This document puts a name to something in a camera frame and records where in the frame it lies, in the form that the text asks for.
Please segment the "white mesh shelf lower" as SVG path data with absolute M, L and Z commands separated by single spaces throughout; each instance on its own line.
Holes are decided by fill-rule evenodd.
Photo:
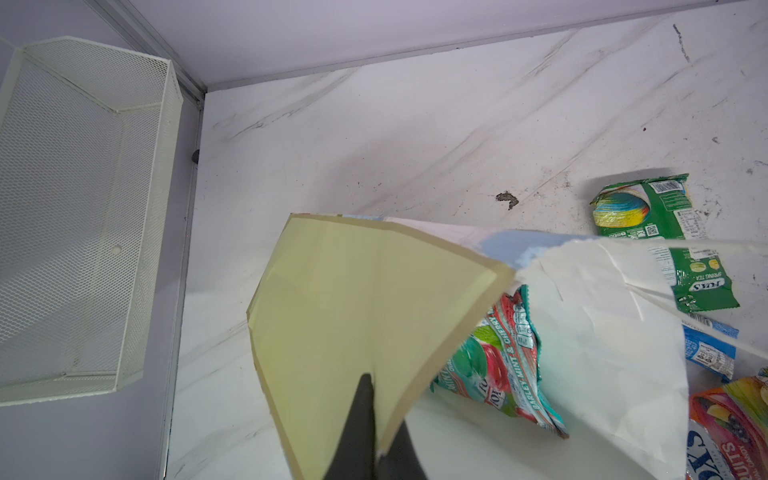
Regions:
M 1 87 L 1 402 L 143 375 L 183 106 L 166 59 L 71 36 Z

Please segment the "orange Fox's candy bag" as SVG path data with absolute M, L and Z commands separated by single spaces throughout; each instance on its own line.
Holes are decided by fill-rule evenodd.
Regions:
M 767 477 L 767 374 L 762 371 L 690 398 L 686 477 Z

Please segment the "white printed paper bag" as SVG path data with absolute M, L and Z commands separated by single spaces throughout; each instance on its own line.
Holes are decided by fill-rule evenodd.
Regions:
M 291 474 L 324 479 L 360 377 L 375 471 L 403 421 L 430 479 L 682 479 L 683 325 L 648 241 L 294 214 L 247 310 Z M 526 285 L 562 439 L 434 388 L 489 308 Z

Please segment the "blue snack packet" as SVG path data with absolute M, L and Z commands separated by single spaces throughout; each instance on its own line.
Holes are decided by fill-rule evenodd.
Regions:
M 718 374 L 724 383 L 733 379 L 736 348 L 701 329 L 710 327 L 725 336 L 737 339 L 739 330 L 706 316 L 689 313 L 692 321 L 683 325 L 685 356 L 690 362 Z

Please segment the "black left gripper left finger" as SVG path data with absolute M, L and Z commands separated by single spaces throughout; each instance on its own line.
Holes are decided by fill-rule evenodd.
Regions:
M 374 388 L 369 373 L 358 382 L 336 452 L 325 479 L 375 478 Z

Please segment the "teal Fox's candy bag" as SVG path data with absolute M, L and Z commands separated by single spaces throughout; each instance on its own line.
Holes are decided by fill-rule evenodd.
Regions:
M 432 381 L 461 397 L 525 418 L 567 439 L 562 417 L 540 389 L 540 337 L 530 317 L 529 289 L 503 294 Z

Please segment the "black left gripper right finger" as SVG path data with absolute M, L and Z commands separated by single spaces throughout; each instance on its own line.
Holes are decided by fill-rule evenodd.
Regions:
M 387 454 L 377 465 L 378 480 L 426 480 L 405 421 L 402 422 Z

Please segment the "green candy bag right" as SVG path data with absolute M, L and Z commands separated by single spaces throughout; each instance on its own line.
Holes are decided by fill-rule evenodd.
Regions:
M 634 240 L 705 240 L 686 173 L 616 183 L 590 202 L 598 234 Z M 652 247 L 652 255 L 684 313 L 735 309 L 733 282 L 713 249 Z

